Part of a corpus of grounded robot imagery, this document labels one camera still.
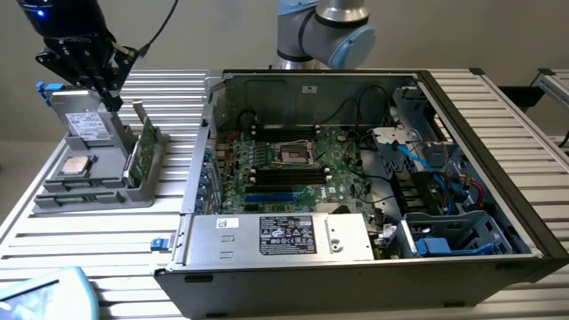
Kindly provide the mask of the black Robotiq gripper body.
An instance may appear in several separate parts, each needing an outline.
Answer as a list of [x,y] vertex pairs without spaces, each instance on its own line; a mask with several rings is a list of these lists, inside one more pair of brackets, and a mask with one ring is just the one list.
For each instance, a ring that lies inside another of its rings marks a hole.
[[97,1],[18,1],[17,4],[42,37],[45,48],[55,52],[63,48],[93,50],[110,63],[115,38]]

